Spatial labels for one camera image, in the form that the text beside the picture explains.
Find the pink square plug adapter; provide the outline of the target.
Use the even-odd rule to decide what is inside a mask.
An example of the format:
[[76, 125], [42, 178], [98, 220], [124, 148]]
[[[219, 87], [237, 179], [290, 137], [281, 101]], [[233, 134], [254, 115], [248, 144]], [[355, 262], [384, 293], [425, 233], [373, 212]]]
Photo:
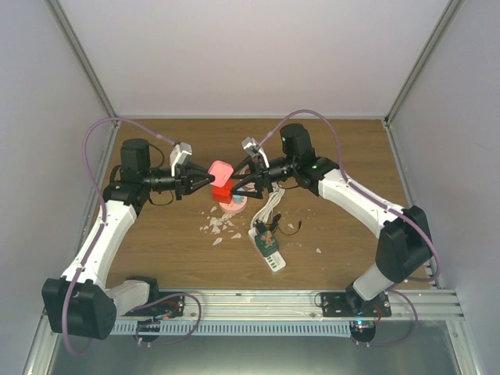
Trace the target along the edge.
[[222, 160], [215, 160], [208, 170], [208, 174], [213, 177], [213, 181], [210, 184], [216, 188], [223, 187], [226, 182], [228, 182], [233, 172], [234, 168], [231, 164]]

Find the red cube socket adapter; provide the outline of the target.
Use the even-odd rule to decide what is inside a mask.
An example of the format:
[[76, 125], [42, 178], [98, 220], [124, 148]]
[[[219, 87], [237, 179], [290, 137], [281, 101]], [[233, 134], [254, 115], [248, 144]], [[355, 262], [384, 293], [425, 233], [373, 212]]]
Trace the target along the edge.
[[230, 204], [232, 200], [231, 189], [234, 186], [232, 180], [228, 180], [222, 187], [212, 187], [212, 198], [215, 202]]

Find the pink round power socket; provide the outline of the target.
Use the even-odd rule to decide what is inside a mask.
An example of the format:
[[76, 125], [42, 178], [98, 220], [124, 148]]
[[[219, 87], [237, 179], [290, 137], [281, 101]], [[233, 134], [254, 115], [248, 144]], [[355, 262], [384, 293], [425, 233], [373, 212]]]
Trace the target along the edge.
[[248, 199], [246, 198], [246, 202], [242, 205], [235, 205], [231, 200], [230, 204], [219, 203], [219, 206], [225, 213], [236, 215], [238, 213], [241, 213], [245, 209], [247, 203]]

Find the blue usb charger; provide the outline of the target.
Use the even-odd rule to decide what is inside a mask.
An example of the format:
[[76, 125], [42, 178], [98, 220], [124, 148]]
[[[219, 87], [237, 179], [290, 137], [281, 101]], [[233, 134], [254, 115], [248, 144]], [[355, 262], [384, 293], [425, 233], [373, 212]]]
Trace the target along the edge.
[[246, 197], [242, 196], [242, 195], [234, 195], [232, 197], [232, 202], [235, 205], [242, 205], [242, 204], [244, 204], [246, 202]]

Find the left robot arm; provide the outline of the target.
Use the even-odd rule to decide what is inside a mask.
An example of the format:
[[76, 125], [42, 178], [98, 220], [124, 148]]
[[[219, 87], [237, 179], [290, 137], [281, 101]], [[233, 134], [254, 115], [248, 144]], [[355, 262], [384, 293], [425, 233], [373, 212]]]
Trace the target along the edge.
[[179, 142], [170, 154], [170, 166], [151, 164], [150, 144], [141, 138], [126, 140], [120, 164], [100, 198], [100, 209], [75, 259], [58, 279], [45, 281], [41, 294], [53, 332], [103, 340], [117, 317], [135, 309], [145, 316], [161, 306], [159, 286], [151, 277], [130, 277], [121, 285], [105, 285], [110, 267], [126, 233], [151, 202], [153, 192], [169, 191], [176, 200], [211, 184], [208, 169], [190, 162], [191, 146]]

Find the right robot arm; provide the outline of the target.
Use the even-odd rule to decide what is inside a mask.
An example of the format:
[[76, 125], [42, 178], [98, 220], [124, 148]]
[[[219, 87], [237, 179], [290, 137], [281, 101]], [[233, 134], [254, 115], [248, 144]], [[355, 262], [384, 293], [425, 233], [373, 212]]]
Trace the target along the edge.
[[270, 160], [257, 140], [247, 137], [242, 148], [248, 153], [234, 172], [238, 186], [253, 184], [251, 198], [261, 198], [277, 182], [294, 178], [298, 186], [333, 202], [351, 214], [378, 240], [374, 264], [345, 289], [347, 310], [366, 315], [379, 295], [410, 279], [413, 272], [433, 256], [433, 243], [425, 212], [412, 206], [395, 205], [358, 185], [340, 162], [316, 155], [309, 132], [300, 123], [280, 129], [283, 156]]

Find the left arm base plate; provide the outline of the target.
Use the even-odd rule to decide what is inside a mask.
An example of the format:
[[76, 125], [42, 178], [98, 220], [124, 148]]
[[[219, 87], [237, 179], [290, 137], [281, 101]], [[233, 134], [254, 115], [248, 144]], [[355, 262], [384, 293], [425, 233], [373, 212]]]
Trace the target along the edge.
[[124, 316], [150, 317], [154, 320], [172, 319], [184, 315], [185, 296], [179, 291], [160, 291], [158, 296], [151, 297], [148, 303], [164, 298], [158, 304], [126, 312]]

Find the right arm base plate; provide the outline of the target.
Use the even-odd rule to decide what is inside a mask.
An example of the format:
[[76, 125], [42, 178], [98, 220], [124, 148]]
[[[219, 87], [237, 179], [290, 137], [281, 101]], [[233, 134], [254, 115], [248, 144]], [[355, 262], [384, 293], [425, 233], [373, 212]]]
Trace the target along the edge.
[[352, 297], [345, 291], [323, 291], [317, 295], [315, 303], [321, 308], [324, 317], [335, 318], [377, 318], [391, 317], [388, 296], [380, 294], [364, 301]]

